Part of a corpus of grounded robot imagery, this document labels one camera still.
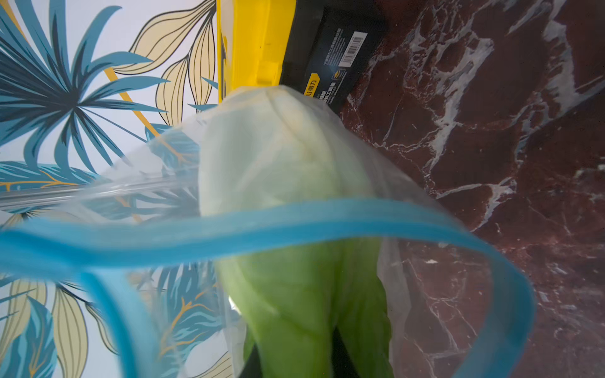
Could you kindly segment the chinese cabbage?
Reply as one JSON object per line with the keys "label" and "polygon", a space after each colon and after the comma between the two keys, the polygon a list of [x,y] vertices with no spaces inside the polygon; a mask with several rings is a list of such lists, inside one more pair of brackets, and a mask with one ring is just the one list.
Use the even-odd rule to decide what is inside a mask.
{"label": "chinese cabbage", "polygon": [[377,190],[338,116],[272,87],[240,89],[201,120],[201,214],[266,230],[257,251],[216,263],[246,324],[247,374],[393,376],[382,241],[345,221]]}

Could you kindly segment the clear zipper bag blue seal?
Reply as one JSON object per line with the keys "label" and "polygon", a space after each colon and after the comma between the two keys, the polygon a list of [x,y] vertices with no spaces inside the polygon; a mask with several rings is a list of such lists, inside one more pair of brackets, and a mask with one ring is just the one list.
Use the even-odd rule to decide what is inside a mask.
{"label": "clear zipper bag blue seal", "polygon": [[103,173],[1,165],[4,377],[507,377],[528,280],[324,102],[242,88]]}

